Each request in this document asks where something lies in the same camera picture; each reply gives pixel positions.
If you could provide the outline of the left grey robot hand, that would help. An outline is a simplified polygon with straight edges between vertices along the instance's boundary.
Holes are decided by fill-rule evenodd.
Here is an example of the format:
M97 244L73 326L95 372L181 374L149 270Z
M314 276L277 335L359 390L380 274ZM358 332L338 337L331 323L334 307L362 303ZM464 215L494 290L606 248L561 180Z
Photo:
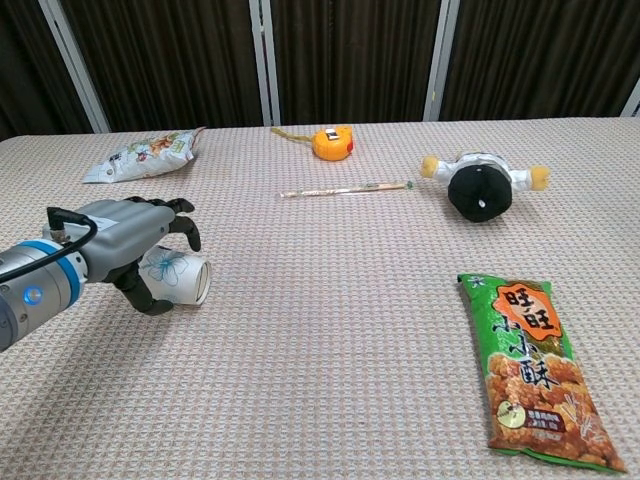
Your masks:
M156 300L139 273L147 251L166 235L182 233L190 248L201 249L200 233L187 215L194 211L184 198L98 200L75 211L97 226L96 235L79 249L88 268L87 282L114 285L132 307L148 316L173 309L169 300Z

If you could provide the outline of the white paper cup blue flower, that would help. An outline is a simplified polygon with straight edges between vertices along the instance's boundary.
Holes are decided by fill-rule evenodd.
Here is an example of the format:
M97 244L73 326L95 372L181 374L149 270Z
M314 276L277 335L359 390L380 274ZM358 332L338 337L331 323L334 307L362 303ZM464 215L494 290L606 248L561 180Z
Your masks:
M155 299L179 305L201 305L211 285L207 260L160 245L145 253L139 272Z

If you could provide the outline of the white snack bag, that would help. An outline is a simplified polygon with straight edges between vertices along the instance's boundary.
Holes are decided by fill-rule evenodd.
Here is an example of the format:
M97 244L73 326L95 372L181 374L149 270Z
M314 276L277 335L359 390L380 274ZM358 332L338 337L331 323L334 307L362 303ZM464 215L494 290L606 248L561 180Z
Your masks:
M85 184L111 184L160 176L186 166L194 159L193 148L205 127L173 131L121 147L93 166Z

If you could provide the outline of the woven checkered tablecloth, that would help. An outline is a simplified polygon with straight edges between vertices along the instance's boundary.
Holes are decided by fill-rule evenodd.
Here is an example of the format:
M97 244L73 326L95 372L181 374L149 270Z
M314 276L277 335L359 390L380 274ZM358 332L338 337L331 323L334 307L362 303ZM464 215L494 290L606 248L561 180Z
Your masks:
M86 185L136 132L0 142L0 251L50 205L195 207L211 289L135 312L109 285L0 354L0 480L640 480L640 120L364 124L344 162L210 129L163 177ZM487 222L422 160L551 170ZM281 192L412 181L412 190ZM547 280L626 473L499 454L460 273Z

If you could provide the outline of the wrapped wooden chopsticks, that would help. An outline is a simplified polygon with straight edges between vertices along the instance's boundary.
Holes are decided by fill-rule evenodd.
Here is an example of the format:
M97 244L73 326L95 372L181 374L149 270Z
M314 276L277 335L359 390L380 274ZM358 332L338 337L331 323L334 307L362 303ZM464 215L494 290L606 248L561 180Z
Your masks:
M346 194L360 194L371 193L378 191L392 191L392 190L412 190L414 183L412 181L406 182L383 182L383 183L367 183L360 186L351 187L339 187L329 189L313 189L313 190L293 190L281 192L278 194L280 198L292 199L292 198L306 198L306 197L327 197Z

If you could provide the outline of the orange tape measure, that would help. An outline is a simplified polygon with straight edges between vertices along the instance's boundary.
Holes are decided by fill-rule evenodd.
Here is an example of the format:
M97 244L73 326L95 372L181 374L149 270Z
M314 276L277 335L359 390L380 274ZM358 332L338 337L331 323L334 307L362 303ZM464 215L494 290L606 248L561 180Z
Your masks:
M277 127L272 127L271 132L291 141L309 143L313 153L325 161L344 160L354 149L353 128L347 125L321 129L311 136L288 133Z

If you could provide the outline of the dark brown curtain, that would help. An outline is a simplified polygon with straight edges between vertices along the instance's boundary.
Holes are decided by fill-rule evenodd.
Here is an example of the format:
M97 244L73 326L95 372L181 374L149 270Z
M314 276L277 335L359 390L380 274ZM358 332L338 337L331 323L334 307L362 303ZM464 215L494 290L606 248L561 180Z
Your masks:
M263 121L250 0L59 0L115 132ZM288 125L422 118L445 0L264 0ZM443 121L611 117L640 0L460 0ZM88 134L38 0L0 0L0 141Z

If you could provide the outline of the black and white plush toy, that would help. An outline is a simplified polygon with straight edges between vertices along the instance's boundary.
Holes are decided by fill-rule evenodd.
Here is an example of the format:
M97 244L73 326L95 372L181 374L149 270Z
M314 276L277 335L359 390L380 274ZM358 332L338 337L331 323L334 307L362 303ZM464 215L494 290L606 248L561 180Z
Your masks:
M515 169L500 155L475 151L452 162L427 155L420 173L446 186L448 200L466 220L482 223L506 212L514 192L544 191L551 170L543 165Z

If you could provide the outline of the green rice cracker snack bag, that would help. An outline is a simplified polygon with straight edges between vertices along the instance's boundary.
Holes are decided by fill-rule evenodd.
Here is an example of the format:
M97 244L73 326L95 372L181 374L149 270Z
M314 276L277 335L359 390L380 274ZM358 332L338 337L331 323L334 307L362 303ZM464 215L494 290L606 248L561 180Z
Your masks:
M506 454L625 472L575 361L548 281L463 273L491 421Z

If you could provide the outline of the white screen frame post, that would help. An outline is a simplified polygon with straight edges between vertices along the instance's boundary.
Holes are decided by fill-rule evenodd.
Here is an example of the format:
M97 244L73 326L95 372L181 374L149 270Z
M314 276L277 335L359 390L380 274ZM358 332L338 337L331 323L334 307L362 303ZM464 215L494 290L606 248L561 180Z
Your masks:
M248 0L262 120L280 126L281 112L271 0Z
M440 0L423 121L440 118L461 0Z
M110 133L106 114L60 0L38 0L74 89L94 133Z
M634 117L639 111L640 111L640 78L637 80L619 116Z

